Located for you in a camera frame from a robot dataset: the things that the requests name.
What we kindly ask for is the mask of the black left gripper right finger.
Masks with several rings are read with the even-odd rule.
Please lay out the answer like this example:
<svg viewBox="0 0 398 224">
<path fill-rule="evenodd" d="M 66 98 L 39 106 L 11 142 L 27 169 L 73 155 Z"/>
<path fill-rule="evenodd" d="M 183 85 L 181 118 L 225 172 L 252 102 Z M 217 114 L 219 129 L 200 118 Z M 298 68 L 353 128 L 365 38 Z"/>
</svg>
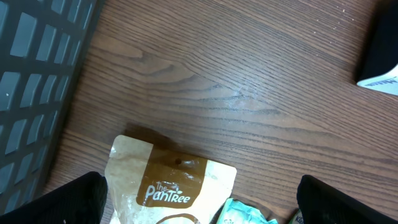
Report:
<svg viewBox="0 0 398 224">
<path fill-rule="evenodd" d="M 297 202 L 304 224 L 397 224 L 311 175 L 302 177 Z"/>
</svg>

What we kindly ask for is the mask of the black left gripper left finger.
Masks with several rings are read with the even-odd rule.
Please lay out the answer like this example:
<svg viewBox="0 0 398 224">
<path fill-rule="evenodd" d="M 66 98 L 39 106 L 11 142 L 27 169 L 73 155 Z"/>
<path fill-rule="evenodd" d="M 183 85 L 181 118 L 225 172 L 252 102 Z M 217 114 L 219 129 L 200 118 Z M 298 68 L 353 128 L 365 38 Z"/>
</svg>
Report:
<svg viewBox="0 0 398 224">
<path fill-rule="evenodd" d="M 1 215 L 1 224 L 99 224 L 107 194 L 106 178 L 89 172 Z"/>
</svg>

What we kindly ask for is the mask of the teal Kleenex tissue pack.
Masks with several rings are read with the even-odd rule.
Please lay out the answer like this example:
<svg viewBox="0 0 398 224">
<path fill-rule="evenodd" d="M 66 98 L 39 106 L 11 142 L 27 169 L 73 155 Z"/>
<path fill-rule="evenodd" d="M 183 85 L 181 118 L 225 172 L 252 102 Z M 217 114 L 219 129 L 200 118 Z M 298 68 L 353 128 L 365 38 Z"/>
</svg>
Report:
<svg viewBox="0 0 398 224">
<path fill-rule="evenodd" d="M 300 209 L 298 209 L 295 215 L 291 218 L 289 224 L 304 224 L 302 211 Z"/>
</svg>

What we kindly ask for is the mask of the brown snack packet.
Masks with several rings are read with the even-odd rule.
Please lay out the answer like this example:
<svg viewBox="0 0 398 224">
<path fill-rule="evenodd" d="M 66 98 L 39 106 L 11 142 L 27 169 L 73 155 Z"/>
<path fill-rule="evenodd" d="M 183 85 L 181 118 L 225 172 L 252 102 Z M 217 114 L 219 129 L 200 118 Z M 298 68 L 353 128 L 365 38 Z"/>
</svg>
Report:
<svg viewBox="0 0 398 224">
<path fill-rule="evenodd" d="M 202 223 L 216 220 L 236 168 L 119 135 L 105 168 L 111 223 Z"/>
</svg>

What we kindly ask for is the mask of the teal snack bar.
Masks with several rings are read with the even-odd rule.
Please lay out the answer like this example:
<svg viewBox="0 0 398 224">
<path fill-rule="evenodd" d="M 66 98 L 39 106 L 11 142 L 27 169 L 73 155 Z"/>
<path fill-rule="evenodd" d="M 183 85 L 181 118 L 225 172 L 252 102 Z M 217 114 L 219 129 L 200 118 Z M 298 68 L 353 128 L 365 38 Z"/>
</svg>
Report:
<svg viewBox="0 0 398 224">
<path fill-rule="evenodd" d="M 216 224 L 278 224 L 278 222 L 276 219 L 266 220 L 257 208 L 228 198 Z"/>
</svg>

